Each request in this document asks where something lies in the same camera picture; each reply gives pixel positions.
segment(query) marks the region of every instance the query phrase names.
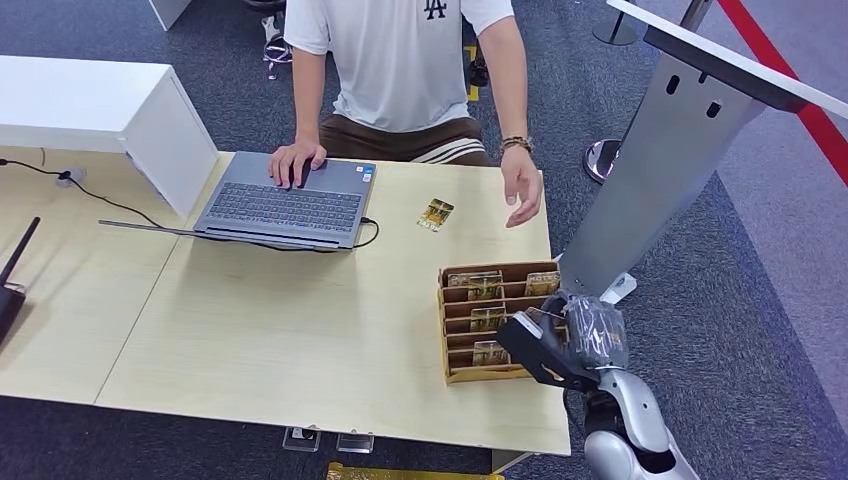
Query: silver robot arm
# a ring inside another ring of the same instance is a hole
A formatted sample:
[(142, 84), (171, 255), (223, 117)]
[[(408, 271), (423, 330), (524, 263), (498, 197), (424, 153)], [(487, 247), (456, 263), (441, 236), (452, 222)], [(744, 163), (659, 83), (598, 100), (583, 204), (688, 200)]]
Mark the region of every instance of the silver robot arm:
[[(555, 327), (568, 326), (563, 338)], [(698, 480), (666, 427), (650, 387), (624, 370), (621, 312), (559, 291), (542, 310), (518, 312), (500, 343), (540, 383), (585, 396), (586, 462), (599, 480)]]

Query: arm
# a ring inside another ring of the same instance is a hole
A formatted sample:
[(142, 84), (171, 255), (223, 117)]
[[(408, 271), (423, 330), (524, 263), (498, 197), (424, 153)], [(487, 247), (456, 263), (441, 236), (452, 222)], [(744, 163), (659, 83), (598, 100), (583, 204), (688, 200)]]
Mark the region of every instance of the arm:
[(312, 169), (324, 163), (327, 151), (320, 145), (318, 117), (324, 97), (324, 63), (330, 44), (324, 4), (319, 0), (288, 0), (283, 39), (292, 46), (292, 82), (297, 119), (294, 144), (271, 155), (268, 174), (274, 183), (289, 188), (301, 185), (303, 165)]
[(498, 20), (480, 33), (489, 67), (501, 138), (527, 137), (527, 58), (515, 17)]
[[(484, 28), (478, 35), (486, 56), (501, 138), (527, 138), (527, 57), (515, 17), (506, 15)], [(503, 150), (501, 172), (504, 197), (516, 208), (507, 227), (521, 225), (533, 218), (542, 204), (542, 176), (523, 146), (512, 144)]]
[(294, 108), (297, 118), (295, 142), (318, 142), (318, 117), (324, 97), (325, 55), (292, 49)]

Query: hand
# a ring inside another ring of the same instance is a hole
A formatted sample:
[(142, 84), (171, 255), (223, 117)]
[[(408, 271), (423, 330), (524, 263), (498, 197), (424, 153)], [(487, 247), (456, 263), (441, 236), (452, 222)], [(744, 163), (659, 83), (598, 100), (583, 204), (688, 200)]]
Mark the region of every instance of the hand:
[(521, 225), (530, 220), (542, 206), (542, 174), (530, 158), (530, 153), (519, 145), (508, 147), (501, 159), (504, 176), (504, 197), (508, 205), (515, 205), (516, 197), (521, 206), (512, 212), (506, 222), (507, 228)]
[(289, 188), (293, 183), (295, 187), (299, 187), (303, 164), (311, 160), (310, 167), (316, 170), (324, 163), (326, 156), (327, 150), (317, 140), (295, 140), (293, 145), (280, 147), (271, 155), (268, 176), (274, 179), (277, 186)]

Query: laptop cable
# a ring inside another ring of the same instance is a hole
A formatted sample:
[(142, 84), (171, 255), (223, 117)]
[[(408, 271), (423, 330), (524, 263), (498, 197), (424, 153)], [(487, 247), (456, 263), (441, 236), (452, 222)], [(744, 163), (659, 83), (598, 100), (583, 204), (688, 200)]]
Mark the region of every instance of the laptop cable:
[[(0, 167), (6, 166), (6, 165), (19, 165), (21, 167), (29, 168), (30, 170), (34, 170), (34, 171), (41, 173), (41, 174), (44, 174), (44, 175), (53, 175), (53, 176), (57, 177), (59, 180), (70, 181), (77, 188), (79, 188), (82, 193), (84, 193), (84, 194), (86, 194), (86, 195), (88, 195), (92, 198), (96, 198), (98, 200), (106, 202), (109, 205), (112, 205), (114, 207), (122, 208), (124, 210), (135, 213), (136, 215), (140, 215), (142, 218), (147, 220), (154, 227), (164, 228), (162, 225), (156, 223), (155, 221), (153, 221), (153, 219), (151, 219), (150, 217), (145, 215), (143, 212), (136, 210), (135, 208), (128, 207), (126, 205), (121, 205), (120, 203), (113, 202), (112, 200), (109, 200), (108, 198), (106, 198), (102, 195), (97, 195), (97, 194), (89, 192), (82, 185), (80, 185), (79, 182), (77, 182), (73, 177), (71, 177), (71, 172), (68, 171), (68, 170), (65, 170), (64, 172), (53, 172), (53, 171), (50, 171), (50, 170), (42, 170), (38, 167), (33, 167), (32, 165), (24, 163), (24, 162), (18, 162), (18, 161), (15, 161), (15, 160), (7, 160), (5, 158), (0, 158)], [(380, 235), (380, 224), (377, 223), (376, 220), (372, 220), (368, 217), (362, 217), (362, 220), (360, 220), (360, 224), (362, 224), (362, 225), (369, 225), (369, 224), (374, 225), (374, 227), (375, 227), (374, 235), (371, 238), (369, 238), (368, 240), (354, 245), (353, 248), (361, 248), (361, 247), (370, 245), (374, 240), (377, 239), (377, 236)], [(257, 247), (267, 248), (267, 249), (275, 250), (275, 251), (278, 251), (278, 252), (336, 253), (335, 251), (332, 251), (332, 250), (313, 250), (311, 248), (280, 248), (280, 247), (275, 247), (275, 246), (272, 246), (272, 245), (264, 245), (264, 244), (261, 244), (261, 243), (248, 242), (248, 241), (245, 241), (245, 240), (227, 240), (227, 239), (223, 239), (223, 238), (207, 238), (206, 240), (212, 240), (212, 241), (216, 241), (216, 242), (246, 243), (248, 245), (254, 245), (254, 246), (257, 246)]]
[(154, 227), (162, 228), (162, 225), (159, 225), (158, 223), (154, 222), (150, 217), (148, 217), (144, 213), (142, 213), (142, 212), (140, 212), (140, 211), (138, 211), (138, 210), (136, 210), (132, 207), (128, 207), (126, 205), (121, 205), (120, 203), (113, 202), (112, 200), (109, 200), (108, 198), (106, 198), (102, 195), (96, 195), (96, 194), (89, 192), (82, 185), (80, 185), (79, 182), (77, 182), (76, 180), (74, 180), (73, 177), (71, 177), (71, 172), (68, 171), (68, 170), (65, 170), (64, 172), (51, 172), (49, 170), (42, 170), (38, 167), (33, 167), (32, 165), (29, 165), (27, 163), (18, 162), (18, 161), (15, 161), (15, 160), (6, 160), (5, 158), (0, 158), (0, 167), (6, 166), (6, 165), (20, 165), (21, 167), (26, 167), (26, 168), (29, 168), (30, 170), (35, 170), (36, 172), (43, 173), (44, 175), (55, 175), (59, 180), (67, 180), (67, 181), (73, 183), (74, 185), (76, 185), (77, 188), (80, 189), (80, 191), (82, 193), (88, 195), (89, 197), (93, 197), (93, 198), (96, 198), (98, 200), (104, 201), (104, 202), (108, 203), (109, 205), (112, 205), (113, 207), (123, 208), (124, 210), (128, 210), (130, 212), (133, 212), (136, 215), (141, 215), (142, 218), (144, 218), (145, 220), (150, 222), (150, 224), (153, 225)]

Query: white panel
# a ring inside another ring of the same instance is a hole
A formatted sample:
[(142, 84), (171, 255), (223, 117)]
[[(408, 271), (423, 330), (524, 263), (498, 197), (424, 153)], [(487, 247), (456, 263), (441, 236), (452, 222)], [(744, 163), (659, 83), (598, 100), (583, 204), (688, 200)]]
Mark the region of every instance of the white panel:
[(170, 74), (156, 87), (124, 132), (136, 166), (183, 217), (197, 201), (218, 158), (212, 140)]
[(169, 65), (0, 56), (0, 131), (122, 131)]

